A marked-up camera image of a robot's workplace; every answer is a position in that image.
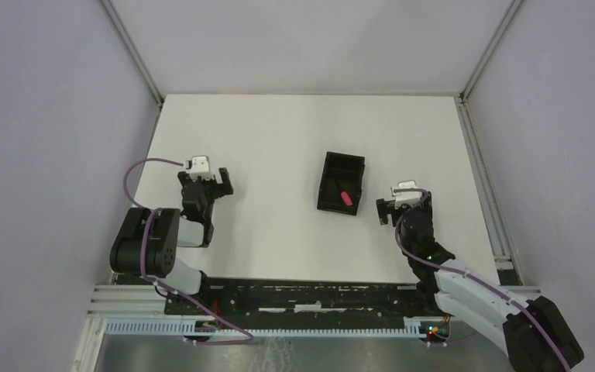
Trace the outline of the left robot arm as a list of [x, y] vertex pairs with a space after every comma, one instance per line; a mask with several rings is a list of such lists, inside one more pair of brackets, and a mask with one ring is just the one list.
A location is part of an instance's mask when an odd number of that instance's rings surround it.
[[220, 180], [192, 176], [182, 171], [181, 207], [130, 208], [112, 245], [109, 263], [117, 274], [150, 280], [174, 296], [202, 299], [208, 293], [208, 275], [177, 257], [180, 248], [207, 248], [215, 227], [215, 201], [233, 195], [226, 168], [218, 169]]

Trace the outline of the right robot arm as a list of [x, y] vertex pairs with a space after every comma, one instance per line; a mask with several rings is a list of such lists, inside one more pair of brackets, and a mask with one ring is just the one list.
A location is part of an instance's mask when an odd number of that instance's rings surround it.
[[557, 305], [529, 299], [475, 274], [435, 238], [432, 194], [395, 188], [378, 199], [380, 224], [394, 238], [413, 274], [437, 308], [473, 327], [503, 351], [516, 371], [570, 371], [585, 354]]

